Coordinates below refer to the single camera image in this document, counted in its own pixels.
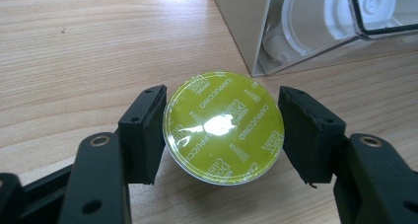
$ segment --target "transparent plastic box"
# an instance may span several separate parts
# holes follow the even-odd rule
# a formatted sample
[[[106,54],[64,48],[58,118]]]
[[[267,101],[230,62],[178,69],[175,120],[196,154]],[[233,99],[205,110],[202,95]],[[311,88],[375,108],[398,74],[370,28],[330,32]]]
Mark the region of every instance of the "transparent plastic box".
[[[216,0],[252,76],[418,50],[418,0]]]

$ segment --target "clear plastic container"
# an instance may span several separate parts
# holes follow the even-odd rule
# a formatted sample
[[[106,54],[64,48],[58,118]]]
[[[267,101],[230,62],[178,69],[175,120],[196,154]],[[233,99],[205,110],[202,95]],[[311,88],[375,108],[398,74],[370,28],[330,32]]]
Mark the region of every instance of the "clear plastic container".
[[[417,0],[271,0],[258,64],[271,74],[417,33]],[[418,37],[400,37],[376,49],[417,43]]]

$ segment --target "yellow-green coffee capsule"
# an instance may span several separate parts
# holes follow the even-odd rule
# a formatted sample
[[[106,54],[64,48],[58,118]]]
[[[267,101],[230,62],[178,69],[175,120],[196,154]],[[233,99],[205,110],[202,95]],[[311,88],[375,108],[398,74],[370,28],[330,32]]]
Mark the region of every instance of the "yellow-green coffee capsule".
[[[250,182],[276,162],[284,141],[282,114],[269,93],[243,75],[191,78],[166,107],[166,143],[197,179],[215,185]]]

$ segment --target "metal bolt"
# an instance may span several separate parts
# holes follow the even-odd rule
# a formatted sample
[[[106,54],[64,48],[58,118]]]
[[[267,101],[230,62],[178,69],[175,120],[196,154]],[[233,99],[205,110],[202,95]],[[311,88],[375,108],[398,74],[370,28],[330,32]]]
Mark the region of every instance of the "metal bolt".
[[[110,137],[102,135],[102,136],[97,136],[93,138],[92,140],[90,140],[90,145],[94,147],[99,147],[99,146],[108,144],[108,142],[110,142]]]
[[[373,137],[362,136],[360,137],[360,141],[371,147],[382,147],[381,141]]]

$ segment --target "wooden table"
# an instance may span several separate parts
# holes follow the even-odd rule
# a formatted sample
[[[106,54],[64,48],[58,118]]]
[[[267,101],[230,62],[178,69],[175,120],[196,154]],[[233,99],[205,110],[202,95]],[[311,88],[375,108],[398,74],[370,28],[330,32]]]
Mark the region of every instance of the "wooden table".
[[[0,0],[0,172],[24,185],[74,161],[88,135],[114,131],[144,89],[169,98],[186,79],[248,75],[214,0]],[[418,170],[418,54],[255,78],[307,91]],[[306,186],[282,153],[260,179],[205,184],[164,152],[153,187],[131,185],[134,223],[338,223],[333,185]]]

